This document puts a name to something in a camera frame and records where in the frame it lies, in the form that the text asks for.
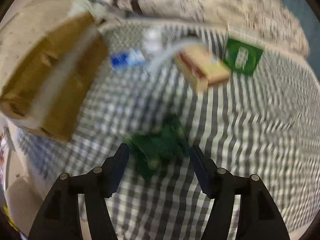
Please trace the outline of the checkered bed sheet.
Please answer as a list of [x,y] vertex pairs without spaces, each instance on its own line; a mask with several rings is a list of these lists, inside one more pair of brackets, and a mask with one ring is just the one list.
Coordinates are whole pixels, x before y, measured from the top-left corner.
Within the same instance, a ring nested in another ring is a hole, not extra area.
[[[319,211],[319,83],[305,61],[263,53],[252,76],[196,95],[169,60],[147,72],[111,69],[109,60],[84,101],[69,143],[21,130],[17,143],[52,185],[62,172],[79,175],[100,165],[135,132],[159,128],[175,113],[189,143],[237,176],[256,173],[289,231]],[[212,202],[201,192],[189,160],[175,162],[149,184],[129,163],[107,200],[121,239],[199,239]]]

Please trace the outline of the green 666 box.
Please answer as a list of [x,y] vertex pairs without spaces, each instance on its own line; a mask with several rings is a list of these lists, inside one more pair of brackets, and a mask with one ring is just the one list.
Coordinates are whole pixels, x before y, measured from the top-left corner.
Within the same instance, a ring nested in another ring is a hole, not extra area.
[[252,76],[264,52],[262,47],[229,37],[223,55],[224,64],[232,71]]

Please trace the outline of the floral duvet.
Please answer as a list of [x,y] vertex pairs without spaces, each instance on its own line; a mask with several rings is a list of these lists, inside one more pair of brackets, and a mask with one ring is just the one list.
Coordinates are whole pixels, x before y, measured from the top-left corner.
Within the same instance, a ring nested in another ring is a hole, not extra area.
[[300,21],[280,0],[91,0],[144,15],[227,25],[309,56]]

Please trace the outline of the green sachet packet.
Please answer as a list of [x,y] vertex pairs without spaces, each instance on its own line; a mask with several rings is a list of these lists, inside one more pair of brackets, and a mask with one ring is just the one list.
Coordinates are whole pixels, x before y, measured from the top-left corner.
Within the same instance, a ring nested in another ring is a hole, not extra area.
[[176,160],[187,157],[189,144],[177,115],[167,115],[159,129],[125,138],[134,159],[135,171],[145,181]]

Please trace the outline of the cardboard box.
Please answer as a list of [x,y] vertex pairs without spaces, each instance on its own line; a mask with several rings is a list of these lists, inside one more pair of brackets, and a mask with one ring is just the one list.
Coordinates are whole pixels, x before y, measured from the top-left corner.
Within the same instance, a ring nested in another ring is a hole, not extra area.
[[1,91],[1,112],[35,135],[70,141],[108,47],[93,16],[74,16],[41,38]]

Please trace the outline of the teal curtain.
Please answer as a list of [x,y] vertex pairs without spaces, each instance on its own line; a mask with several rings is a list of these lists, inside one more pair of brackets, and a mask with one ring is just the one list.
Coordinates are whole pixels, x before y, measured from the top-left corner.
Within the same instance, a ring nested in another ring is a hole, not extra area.
[[310,46],[307,61],[319,79],[319,21],[306,0],[281,0],[299,19]]

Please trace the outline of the brown beige medicine box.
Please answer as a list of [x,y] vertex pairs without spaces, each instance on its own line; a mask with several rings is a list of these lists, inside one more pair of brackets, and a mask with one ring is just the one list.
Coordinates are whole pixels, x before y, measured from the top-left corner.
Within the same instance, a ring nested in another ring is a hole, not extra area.
[[227,82],[231,71],[203,45],[188,45],[174,55],[178,70],[183,74],[191,88],[201,93],[209,87]]

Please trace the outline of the white curved tube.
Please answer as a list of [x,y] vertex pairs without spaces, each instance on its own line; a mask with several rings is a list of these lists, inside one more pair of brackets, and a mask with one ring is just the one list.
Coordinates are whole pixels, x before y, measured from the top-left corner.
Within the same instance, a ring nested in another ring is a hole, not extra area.
[[168,45],[167,48],[163,49],[157,53],[151,61],[146,65],[146,70],[153,71],[158,69],[164,61],[167,61],[169,58],[172,58],[173,55],[179,53],[183,49],[192,45],[202,45],[203,42],[195,37],[185,37],[179,41],[175,41],[172,44]]

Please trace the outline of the plastic water bottle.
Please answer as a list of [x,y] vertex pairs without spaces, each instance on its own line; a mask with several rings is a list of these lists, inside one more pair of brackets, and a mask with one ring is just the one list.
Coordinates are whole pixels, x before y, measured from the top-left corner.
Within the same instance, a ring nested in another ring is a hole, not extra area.
[[131,48],[112,54],[110,61],[113,70],[120,70],[143,65],[145,63],[145,57],[140,49]]

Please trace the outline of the mint green towel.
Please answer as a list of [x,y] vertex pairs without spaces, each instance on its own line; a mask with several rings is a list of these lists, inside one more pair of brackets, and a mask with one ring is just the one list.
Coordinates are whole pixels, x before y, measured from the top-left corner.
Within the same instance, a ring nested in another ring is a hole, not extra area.
[[95,20],[95,23],[98,25],[107,21],[107,7],[98,2],[90,0],[73,0],[67,15],[69,17],[74,17],[84,13],[91,14]]

